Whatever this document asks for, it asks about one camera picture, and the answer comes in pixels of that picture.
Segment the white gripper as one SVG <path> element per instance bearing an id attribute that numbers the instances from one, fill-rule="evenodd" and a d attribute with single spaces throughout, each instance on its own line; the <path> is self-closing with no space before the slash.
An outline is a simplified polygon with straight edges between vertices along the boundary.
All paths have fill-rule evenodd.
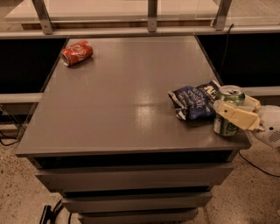
<path id="1" fill-rule="evenodd" d="M 245 95 L 244 104 L 217 100 L 213 104 L 215 112 L 242 130 L 247 130 L 257 140 L 271 148 L 280 147 L 280 107 L 261 106 L 254 97 Z"/>

